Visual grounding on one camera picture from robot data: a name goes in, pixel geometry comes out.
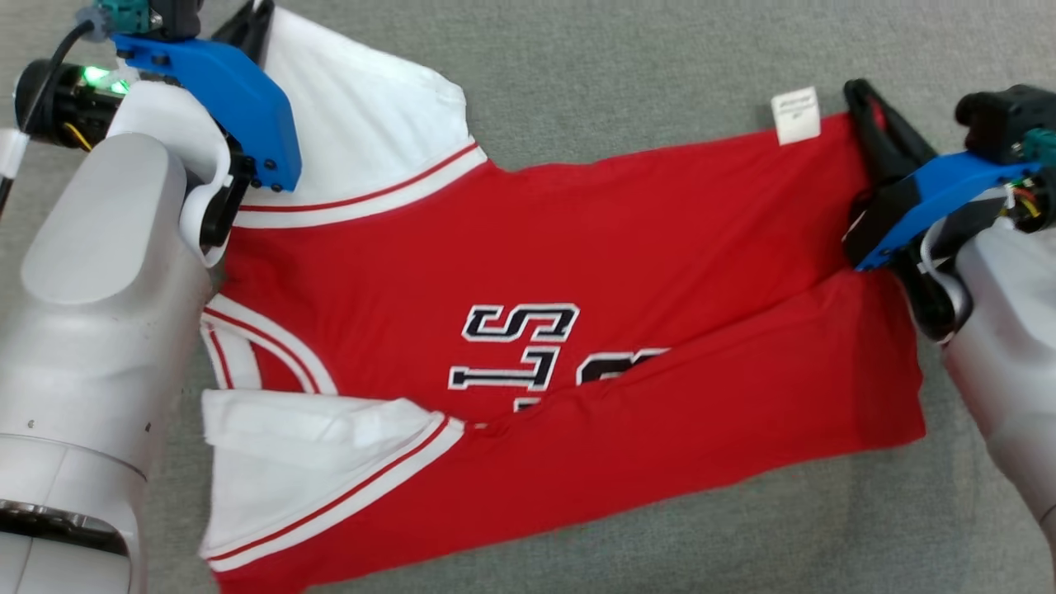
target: green led light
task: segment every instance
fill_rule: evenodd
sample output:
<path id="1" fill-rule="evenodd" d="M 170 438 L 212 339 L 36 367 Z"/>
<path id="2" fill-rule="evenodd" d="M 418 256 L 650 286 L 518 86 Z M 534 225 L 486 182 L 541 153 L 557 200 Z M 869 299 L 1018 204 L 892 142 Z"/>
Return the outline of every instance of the green led light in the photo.
<path id="1" fill-rule="evenodd" d="M 82 78 L 91 87 L 98 87 L 108 76 L 110 76 L 109 70 L 103 70 L 101 68 L 96 68 L 94 66 L 86 67 L 84 74 Z M 127 95 L 129 92 L 129 83 L 125 80 L 118 80 L 111 85 L 108 90 L 111 93 L 116 93 L 118 95 Z"/>

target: red jersey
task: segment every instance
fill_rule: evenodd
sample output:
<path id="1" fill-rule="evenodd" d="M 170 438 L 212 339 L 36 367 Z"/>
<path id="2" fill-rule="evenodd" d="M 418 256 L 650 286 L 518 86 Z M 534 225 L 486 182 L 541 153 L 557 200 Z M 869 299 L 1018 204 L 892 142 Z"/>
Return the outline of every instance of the red jersey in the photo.
<path id="1" fill-rule="evenodd" d="M 304 172 L 291 194 L 247 197 L 203 317 L 227 389 L 205 397 L 203 554 L 225 591 L 296 591 L 923 435 L 903 299 L 840 245 L 867 185 L 846 116 L 788 146 L 768 131 L 508 171 L 456 86 L 277 16 L 271 43 L 350 57 L 321 72 L 351 69 L 354 107 L 327 117 L 269 57 Z"/>

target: white stripe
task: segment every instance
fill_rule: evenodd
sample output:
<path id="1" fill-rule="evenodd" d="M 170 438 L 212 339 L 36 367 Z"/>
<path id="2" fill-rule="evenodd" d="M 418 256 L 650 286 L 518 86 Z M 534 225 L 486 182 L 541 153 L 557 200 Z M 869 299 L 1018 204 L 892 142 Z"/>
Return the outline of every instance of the white stripe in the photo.
<path id="1" fill-rule="evenodd" d="M 231 386 L 227 383 L 227 377 L 224 376 L 224 364 L 220 359 L 220 353 L 216 352 L 216 345 L 212 341 L 213 327 L 203 320 L 199 330 L 202 332 L 202 341 L 205 342 L 206 353 L 212 363 L 212 373 L 216 376 L 216 386 L 221 390 L 226 390 Z"/>
<path id="2" fill-rule="evenodd" d="M 289 356 L 289 354 L 287 354 L 286 351 L 280 349 L 279 346 L 276 345 L 275 342 L 268 340 L 267 338 L 264 338 L 263 336 L 258 336 L 257 334 L 253 334 L 252 332 L 249 332 L 248 330 L 242 327 L 228 323 L 226 320 L 222 320 L 215 316 L 211 316 L 208 313 L 202 314 L 202 319 L 204 321 L 208 321 L 209 323 L 215 327 L 223 328 L 228 332 L 238 334 L 239 336 L 242 336 L 243 338 L 250 340 L 254 345 L 258 345 L 267 352 L 271 353 L 289 369 L 289 371 L 294 374 L 295 377 L 297 377 L 297 382 L 301 385 L 302 392 L 304 392 L 305 394 L 316 393 L 316 389 L 312 386 L 312 380 L 308 379 L 308 374 L 305 372 L 304 368 L 301 367 L 301 365 L 297 363 L 294 359 L 294 357 Z"/>
<path id="3" fill-rule="evenodd" d="M 434 422 L 429 426 L 429 429 L 422 431 L 417 440 L 408 444 L 406 448 L 394 452 L 392 456 L 379 461 L 373 467 L 366 471 L 359 474 L 358 477 L 371 477 L 381 468 L 384 468 L 389 464 L 392 464 L 395 460 L 398 460 L 401 456 L 404 456 L 408 451 L 421 445 L 422 442 L 428 440 L 436 427 L 442 423 L 442 417 Z M 430 465 L 445 452 L 447 452 L 453 445 L 455 445 L 459 439 L 461 439 L 464 431 L 464 423 L 455 419 L 449 419 L 447 427 L 445 427 L 438 435 L 426 447 L 423 447 L 419 452 L 408 458 L 399 465 L 390 469 L 384 475 L 378 477 L 371 484 L 363 487 L 362 490 L 356 495 L 350 497 L 348 499 L 342 501 L 339 505 L 329 509 L 325 514 L 322 514 L 310 521 L 305 522 L 303 525 L 298 526 L 278 538 L 268 540 L 261 543 L 258 546 L 244 551 L 233 557 L 228 557 L 226 559 L 221 559 L 218 561 L 209 561 L 209 567 L 215 572 L 230 571 L 246 563 L 250 563 L 274 553 L 284 551 L 290 546 L 300 544 L 313 537 L 316 537 L 323 532 L 336 526 L 337 524 L 343 522 L 344 520 L 351 518 L 357 512 L 365 508 L 367 505 L 374 503 L 380 499 L 385 494 L 392 491 L 404 481 L 416 475 L 418 471 L 423 469 L 426 466 Z M 341 490 L 341 494 L 345 494 L 348 490 L 358 486 L 359 482 L 352 483 L 347 485 L 346 488 Z M 277 527 L 276 530 L 282 530 L 282 527 Z M 244 546 L 248 542 L 252 542 L 253 539 L 246 538 L 242 539 L 240 542 L 231 543 L 229 545 L 218 547 L 209 551 L 203 551 L 202 556 L 205 558 L 215 557 L 223 555 L 225 551 L 234 551 L 240 546 Z"/>
<path id="4" fill-rule="evenodd" d="M 253 206 L 277 206 L 283 208 L 283 211 L 294 211 L 309 207 L 333 207 L 341 202 L 362 200 L 362 197 L 367 196 L 377 198 L 391 192 L 396 186 L 406 184 L 411 180 L 414 180 L 414 183 L 418 183 L 428 177 L 435 175 L 441 169 L 450 167 L 452 163 L 457 161 L 455 155 L 465 156 L 464 153 L 470 152 L 473 148 L 482 150 L 479 147 L 474 147 L 476 141 L 472 136 L 467 135 L 458 142 L 446 146 L 442 150 L 436 151 L 428 160 L 416 163 L 413 167 L 404 167 L 398 174 L 393 173 L 391 178 L 386 178 L 385 180 L 366 180 L 371 182 L 370 184 L 365 184 L 366 181 L 362 181 L 357 187 L 352 189 L 341 189 L 335 183 L 337 179 L 346 179 L 350 177 L 353 178 L 350 180 L 351 182 L 358 181 L 348 171 L 334 172 L 336 173 L 336 179 L 331 180 L 331 183 L 317 181 L 315 184 L 307 184 L 305 187 L 310 186 L 313 188 L 310 192 L 300 186 L 300 183 L 298 190 L 291 192 L 275 193 L 270 189 L 249 189 L 246 190 L 246 197 L 242 199 L 242 207 L 252 210 L 251 207 Z"/>
<path id="5" fill-rule="evenodd" d="M 290 370 L 297 374 L 298 370 L 301 369 L 299 365 L 296 364 L 286 353 L 282 352 L 277 345 L 270 345 L 270 340 L 264 338 L 264 336 L 269 336 L 279 345 L 282 345 L 289 352 L 294 353 L 297 358 L 301 359 L 304 364 L 305 371 L 315 379 L 316 384 L 319 386 L 320 394 L 337 394 L 337 386 L 334 384 L 334 379 L 331 377 L 329 373 L 326 371 L 326 367 L 323 366 L 319 357 L 316 356 L 312 349 L 307 347 L 304 342 L 298 339 L 296 336 L 287 332 L 281 326 L 276 323 L 270 318 L 267 318 L 245 305 L 241 305 L 231 299 L 225 297 L 224 295 L 216 295 L 209 301 L 209 309 L 214 310 L 221 314 L 228 317 L 234 318 L 249 328 L 259 331 L 262 335 L 257 335 L 251 332 L 246 332 L 244 329 L 238 326 L 225 322 L 224 320 L 210 316 L 208 313 L 203 315 L 203 319 L 208 319 L 211 323 L 218 328 L 224 328 L 235 332 L 240 336 L 248 338 L 250 341 L 256 342 L 265 349 L 271 351 L 276 356 L 283 360 Z"/>
<path id="6" fill-rule="evenodd" d="M 452 161 L 442 169 L 389 193 L 345 206 L 333 206 L 318 210 L 287 212 L 241 210 L 234 219 L 234 225 L 258 229 L 313 227 L 370 217 L 371 215 L 407 206 L 432 196 L 487 161 L 488 157 L 485 155 L 484 150 L 480 147 L 476 147 Z"/>
<path id="7" fill-rule="evenodd" d="M 252 344 L 245 337 L 213 328 L 213 335 L 220 342 L 220 352 L 227 363 L 227 372 L 231 374 L 231 388 L 238 390 L 260 390 L 261 369 L 257 365 Z"/>

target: red fabric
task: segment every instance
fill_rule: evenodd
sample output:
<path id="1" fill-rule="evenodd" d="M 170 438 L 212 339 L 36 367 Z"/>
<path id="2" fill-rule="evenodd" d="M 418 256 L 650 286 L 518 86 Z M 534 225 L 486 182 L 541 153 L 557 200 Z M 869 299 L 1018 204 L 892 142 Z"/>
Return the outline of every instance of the red fabric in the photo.
<path id="1" fill-rule="evenodd" d="M 223 293 L 318 355 L 345 395 L 467 421 L 451 450 L 302 544 L 218 574 L 294 592 L 584 522 L 806 460 L 924 434 L 894 280 L 846 266 L 866 175 L 846 116 L 590 165 L 485 164 L 365 219 L 232 234 Z M 449 389 L 452 367 L 527 369 L 463 336 L 473 305 L 574 303 L 545 391 Z M 670 349 L 577 387 L 599 352 Z M 261 358 L 265 389 L 289 374 Z M 272 388 L 271 377 L 284 377 Z M 542 397 L 513 413 L 517 397 Z M 486 422 L 484 429 L 473 423 Z"/>
<path id="2" fill-rule="evenodd" d="M 298 592 L 924 434 L 886 274 L 843 272 L 608 382 L 471 431 L 338 526 L 216 577 Z"/>
<path id="3" fill-rule="evenodd" d="M 529 369 L 522 355 L 540 322 L 513 342 L 471 342 L 472 305 L 504 316 L 520 303 L 578 305 L 548 386 L 567 388 L 593 353 L 677 347 L 842 270 L 848 205 L 865 185 L 845 116 L 785 147 L 762 132 L 592 165 L 489 163 L 393 211 L 237 228 L 223 294 L 303 340 L 341 394 L 490 422 L 542 394 L 449 390 L 450 369 Z M 275 364 L 263 361 L 265 376 Z"/>
<path id="4" fill-rule="evenodd" d="M 279 357 L 272 355 L 267 349 L 262 349 L 252 345 L 253 356 L 257 357 L 257 365 L 261 370 L 261 386 L 266 386 L 268 390 L 276 392 L 300 392 L 301 383 L 297 380 L 294 372 L 283 365 Z"/>

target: black cable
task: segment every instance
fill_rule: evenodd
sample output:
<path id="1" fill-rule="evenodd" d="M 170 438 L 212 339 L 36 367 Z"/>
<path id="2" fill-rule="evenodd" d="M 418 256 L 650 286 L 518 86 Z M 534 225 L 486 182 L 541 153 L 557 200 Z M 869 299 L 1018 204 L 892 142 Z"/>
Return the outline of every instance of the black cable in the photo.
<path id="1" fill-rule="evenodd" d="M 11 193 L 11 187 L 15 185 L 15 180 L 11 178 L 0 178 L 0 217 L 3 217 L 3 207 L 7 204 L 7 194 Z"/>
<path id="2" fill-rule="evenodd" d="M 74 43 L 78 39 L 90 33 L 95 29 L 95 23 L 92 21 L 83 21 L 73 29 L 62 41 L 59 47 L 55 49 L 55 53 L 52 54 L 52 59 L 48 62 L 48 70 L 44 71 L 44 79 L 41 81 L 40 87 L 37 88 L 36 94 L 33 95 L 33 103 L 30 104 L 29 111 L 25 112 L 25 119 L 19 124 L 19 129 L 29 134 L 30 130 L 33 130 L 37 126 L 37 120 L 40 119 L 40 114 L 42 113 L 42 108 L 44 105 L 44 97 L 48 93 L 55 92 L 55 86 L 58 83 L 58 72 L 59 68 L 62 66 L 62 60 L 65 59 L 67 54 L 73 49 Z M 0 179 L 0 216 L 3 215 L 4 204 L 7 203 L 7 197 L 11 194 L 11 188 L 15 185 L 15 180 L 8 178 Z"/>

